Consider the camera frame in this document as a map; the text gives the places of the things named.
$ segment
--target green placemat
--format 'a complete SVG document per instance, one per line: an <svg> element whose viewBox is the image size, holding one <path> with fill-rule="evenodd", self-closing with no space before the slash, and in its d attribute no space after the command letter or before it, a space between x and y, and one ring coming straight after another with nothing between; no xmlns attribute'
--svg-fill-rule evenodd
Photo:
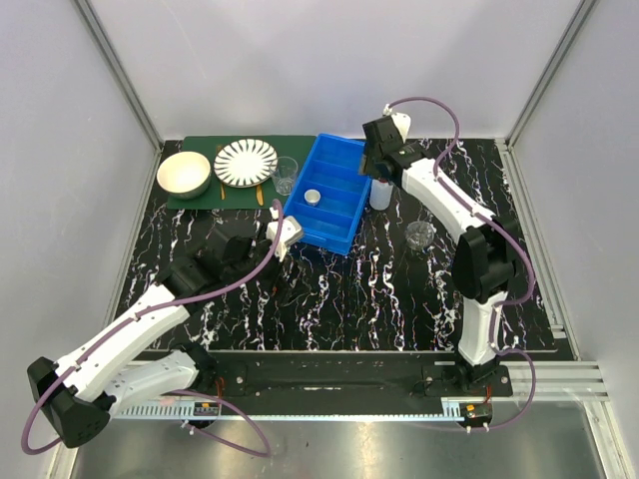
<svg viewBox="0 0 639 479"><path fill-rule="evenodd" d="M311 147L316 140L313 136L280 136L269 135L265 137L187 137L182 145L183 152L198 152L204 155L211 162L218 155L219 147L225 147L229 143L241 140L242 138L255 138L263 140L276 149L279 157L292 157L298 161L300 169L307 160L307 156L311 152ZM277 198L282 205L287 201L288 197L283 197L276 193L273 180L268 179L262 183L262 191L264 194L264 205L258 204L255 188L232 188L224 186L226 198L222 200L220 180L215 174L211 177L211 185L199 197L192 200L178 200L169 197L167 208L170 210L255 210L260 208L268 208L271 206L273 199Z"/></svg>

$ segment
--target clear glass cup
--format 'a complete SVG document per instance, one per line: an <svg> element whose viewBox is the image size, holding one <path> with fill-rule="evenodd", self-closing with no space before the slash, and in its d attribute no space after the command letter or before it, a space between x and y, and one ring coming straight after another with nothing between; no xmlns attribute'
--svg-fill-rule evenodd
<svg viewBox="0 0 639 479"><path fill-rule="evenodd" d="M298 162L291 157L278 157L278 167L273 172L272 178L276 192L287 197L298 179Z"/></svg>
<svg viewBox="0 0 639 479"><path fill-rule="evenodd" d="M406 243L410 249L423 251L435 239L435 231L428 222L412 222L406 227Z"/></svg>

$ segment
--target blue plastic bin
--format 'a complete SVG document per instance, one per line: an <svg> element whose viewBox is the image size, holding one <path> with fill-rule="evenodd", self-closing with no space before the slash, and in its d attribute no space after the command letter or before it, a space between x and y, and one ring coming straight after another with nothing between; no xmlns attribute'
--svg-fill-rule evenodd
<svg viewBox="0 0 639 479"><path fill-rule="evenodd" d="M284 208L304 228L303 242L348 254L370 192L371 179L357 173L363 142L318 135ZM307 190L321 193L310 207Z"/></svg>

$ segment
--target plate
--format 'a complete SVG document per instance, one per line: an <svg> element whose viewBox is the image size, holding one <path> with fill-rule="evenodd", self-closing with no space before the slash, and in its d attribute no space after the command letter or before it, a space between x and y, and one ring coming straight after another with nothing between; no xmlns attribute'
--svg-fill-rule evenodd
<svg viewBox="0 0 639 479"><path fill-rule="evenodd" d="M262 140L239 140L226 145L216 156L213 171L222 183L249 188L271 177L278 165L276 149Z"/></svg>

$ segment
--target gold knife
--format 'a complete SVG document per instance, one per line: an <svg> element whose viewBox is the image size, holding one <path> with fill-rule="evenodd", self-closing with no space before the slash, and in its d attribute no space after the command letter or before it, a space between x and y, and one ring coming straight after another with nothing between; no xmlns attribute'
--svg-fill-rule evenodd
<svg viewBox="0 0 639 479"><path fill-rule="evenodd" d="M262 184L256 186L256 198L258 199L258 205L264 206L264 192L262 191Z"/></svg>
<svg viewBox="0 0 639 479"><path fill-rule="evenodd" d="M222 150L223 147L224 145L216 146L216 155L220 154L220 151ZM224 183L220 182L220 199L225 200L226 198L227 198L227 192L224 191Z"/></svg>

